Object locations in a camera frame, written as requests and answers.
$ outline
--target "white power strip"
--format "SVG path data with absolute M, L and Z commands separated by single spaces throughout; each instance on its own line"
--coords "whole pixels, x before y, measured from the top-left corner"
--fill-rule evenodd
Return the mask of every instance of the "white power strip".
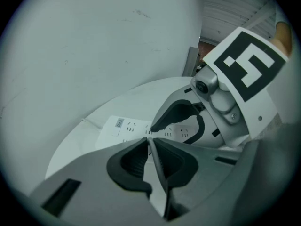
M 122 142 L 143 137 L 166 138 L 184 142 L 194 136 L 197 128 L 180 123 L 171 124 L 159 132 L 151 132 L 151 121 L 110 116 L 100 132 L 96 142 L 96 149 L 104 149 Z

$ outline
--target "ceiling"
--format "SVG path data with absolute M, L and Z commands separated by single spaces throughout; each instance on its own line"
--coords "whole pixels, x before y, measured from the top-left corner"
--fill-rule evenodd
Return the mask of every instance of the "ceiling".
M 237 27 L 269 39 L 275 17 L 274 0 L 205 0 L 200 41 L 217 45 Z

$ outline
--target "round white table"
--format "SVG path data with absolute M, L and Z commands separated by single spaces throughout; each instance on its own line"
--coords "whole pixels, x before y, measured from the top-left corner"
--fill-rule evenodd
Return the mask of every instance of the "round white table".
M 188 85 L 190 81 L 191 77 L 153 81 L 133 88 L 100 106 L 83 119 L 59 145 L 50 160 L 45 178 L 76 158 L 95 151 L 100 130 L 111 115 L 152 121 L 167 97 L 175 90 Z

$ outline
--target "camera lens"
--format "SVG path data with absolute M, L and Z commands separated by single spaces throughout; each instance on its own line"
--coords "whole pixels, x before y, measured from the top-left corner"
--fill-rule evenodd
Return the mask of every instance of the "camera lens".
M 197 81 L 196 82 L 196 87 L 199 91 L 201 91 L 204 94 L 208 93 L 208 87 L 205 85 L 202 81 Z

